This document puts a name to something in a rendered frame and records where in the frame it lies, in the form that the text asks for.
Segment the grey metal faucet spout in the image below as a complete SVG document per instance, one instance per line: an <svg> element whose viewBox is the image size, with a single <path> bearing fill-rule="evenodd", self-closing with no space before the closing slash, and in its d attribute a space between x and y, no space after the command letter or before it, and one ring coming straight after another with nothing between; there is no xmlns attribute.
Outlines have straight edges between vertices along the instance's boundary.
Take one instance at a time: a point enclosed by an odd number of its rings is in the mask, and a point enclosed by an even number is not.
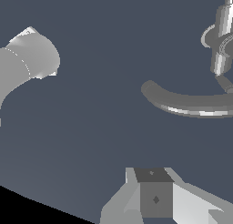
<svg viewBox="0 0 233 224"><path fill-rule="evenodd" d="M155 107L182 117L224 118L233 117L233 83L225 76L215 76L225 94L189 96L165 90L152 80L141 87L142 94Z"/></svg>

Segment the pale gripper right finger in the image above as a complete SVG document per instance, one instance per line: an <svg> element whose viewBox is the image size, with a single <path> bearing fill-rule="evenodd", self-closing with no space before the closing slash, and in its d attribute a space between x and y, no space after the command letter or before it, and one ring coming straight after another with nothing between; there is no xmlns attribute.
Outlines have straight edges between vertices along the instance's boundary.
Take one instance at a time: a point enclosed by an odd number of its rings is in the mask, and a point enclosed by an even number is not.
<svg viewBox="0 0 233 224"><path fill-rule="evenodd" d="M177 224L233 224L233 204L186 183L172 168L152 168L150 217Z"/></svg>

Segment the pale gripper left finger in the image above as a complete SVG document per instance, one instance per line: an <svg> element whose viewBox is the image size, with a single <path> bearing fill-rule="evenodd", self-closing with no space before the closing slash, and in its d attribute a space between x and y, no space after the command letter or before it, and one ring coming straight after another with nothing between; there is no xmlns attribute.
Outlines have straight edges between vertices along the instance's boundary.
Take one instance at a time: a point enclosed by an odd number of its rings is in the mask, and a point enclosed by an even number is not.
<svg viewBox="0 0 233 224"><path fill-rule="evenodd" d="M126 182L102 208L99 224L144 224L155 212L141 204L140 184L133 168L126 168Z"/></svg>

